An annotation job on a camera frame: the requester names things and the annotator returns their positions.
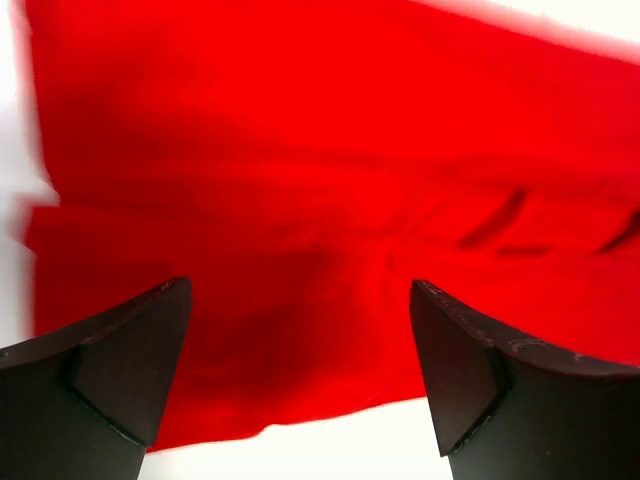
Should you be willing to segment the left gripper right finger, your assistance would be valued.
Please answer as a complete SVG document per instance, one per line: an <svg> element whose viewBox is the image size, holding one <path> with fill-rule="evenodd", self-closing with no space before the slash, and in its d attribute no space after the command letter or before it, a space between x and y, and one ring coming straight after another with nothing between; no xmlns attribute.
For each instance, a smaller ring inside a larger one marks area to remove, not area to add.
<svg viewBox="0 0 640 480"><path fill-rule="evenodd" d="M410 320L456 479L636 480L639 371L486 316L416 280Z"/></svg>

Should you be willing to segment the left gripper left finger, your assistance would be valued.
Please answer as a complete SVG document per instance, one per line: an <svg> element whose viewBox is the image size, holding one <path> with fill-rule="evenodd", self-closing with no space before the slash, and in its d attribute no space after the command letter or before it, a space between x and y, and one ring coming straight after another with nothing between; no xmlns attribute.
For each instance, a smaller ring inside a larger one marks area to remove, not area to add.
<svg viewBox="0 0 640 480"><path fill-rule="evenodd" d="M192 307L186 278L1 351L1 476L138 477Z"/></svg>

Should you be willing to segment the red t shirt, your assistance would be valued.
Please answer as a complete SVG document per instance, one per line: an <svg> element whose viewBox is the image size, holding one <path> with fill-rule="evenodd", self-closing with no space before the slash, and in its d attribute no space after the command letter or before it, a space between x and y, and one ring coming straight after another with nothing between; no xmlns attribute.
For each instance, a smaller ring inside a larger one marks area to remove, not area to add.
<svg viewBox="0 0 640 480"><path fill-rule="evenodd" d="M176 276L157 447L419 397L409 288L639 361L639 67L416 1L22 1L32 328Z"/></svg>

